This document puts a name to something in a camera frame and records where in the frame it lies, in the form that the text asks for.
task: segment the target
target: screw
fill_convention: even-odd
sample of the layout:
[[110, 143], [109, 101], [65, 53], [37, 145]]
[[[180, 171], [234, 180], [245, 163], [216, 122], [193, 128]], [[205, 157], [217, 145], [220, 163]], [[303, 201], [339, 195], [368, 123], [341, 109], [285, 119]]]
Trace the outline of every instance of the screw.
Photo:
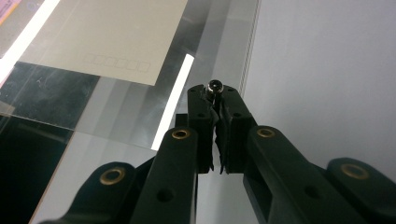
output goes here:
[[206, 99], [213, 103], [215, 99], [219, 99], [223, 90], [224, 86], [220, 81], [211, 80], [205, 90]]

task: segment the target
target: white paper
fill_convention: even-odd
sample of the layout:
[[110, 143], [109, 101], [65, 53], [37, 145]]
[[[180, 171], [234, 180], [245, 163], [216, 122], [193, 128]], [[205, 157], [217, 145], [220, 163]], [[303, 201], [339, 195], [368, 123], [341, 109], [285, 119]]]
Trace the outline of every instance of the white paper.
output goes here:
[[21, 61], [155, 85], [187, 0], [63, 0]]

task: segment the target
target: black mechanical linkage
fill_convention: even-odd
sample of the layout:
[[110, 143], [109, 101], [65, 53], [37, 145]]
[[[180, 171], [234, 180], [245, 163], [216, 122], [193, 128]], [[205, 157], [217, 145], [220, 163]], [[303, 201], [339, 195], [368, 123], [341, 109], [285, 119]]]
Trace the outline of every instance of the black mechanical linkage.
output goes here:
[[396, 185], [348, 158], [311, 164], [275, 128], [257, 126], [236, 89], [212, 80], [188, 91], [155, 157], [136, 169], [112, 162], [79, 190], [61, 223], [195, 223], [197, 174], [213, 170], [214, 130], [221, 172], [244, 174], [260, 223], [396, 223]]
[[191, 128], [177, 127], [165, 134], [131, 224], [195, 223], [197, 143]]

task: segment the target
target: white wall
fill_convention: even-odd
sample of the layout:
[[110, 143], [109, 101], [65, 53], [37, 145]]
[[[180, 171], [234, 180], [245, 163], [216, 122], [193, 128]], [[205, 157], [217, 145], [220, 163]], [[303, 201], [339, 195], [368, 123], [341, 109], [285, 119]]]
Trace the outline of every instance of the white wall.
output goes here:
[[262, 0], [244, 98], [313, 163], [396, 181], [396, 1]]

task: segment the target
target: bolt hole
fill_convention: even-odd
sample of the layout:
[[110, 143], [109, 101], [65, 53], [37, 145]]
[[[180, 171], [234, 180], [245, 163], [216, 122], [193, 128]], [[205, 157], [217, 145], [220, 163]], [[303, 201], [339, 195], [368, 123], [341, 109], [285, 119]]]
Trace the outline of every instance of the bolt hole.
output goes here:
[[171, 189], [160, 189], [157, 193], [158, 201], [168, 203], [174, 199], [175, 193]]
[[355, 164], [343, 164], [341, 166], [341, 170], [345, 175], [355, 179], [363, 180], [369, 178], [369, 173], [365, 169]]
[[172, 132], [172, 136], [176, 139], [184, 139], [190, 136], [190, 132], [188, 130], [176, 130]]
[[318, 193], [318, 189], [313, 186], [307, 186], [304, 189], [305, 194], [313, 199], [320, 199], [320, 195]]
[[261, 137], [274, 137], [275, 133], [274, 131], [270, 129], [259, 129], [257, 130], [257, 134]]
[[106, 174], [106, 178], [109, 180], [115, 180], [120, 176], [120, 173], [117, 171], [111, 171], [110, 173]]
[[122, 167], [114, 167], [102, 173], [100, 182], [103, 185], [114, 185], [119, 183], [125, 177], [125, 169]]

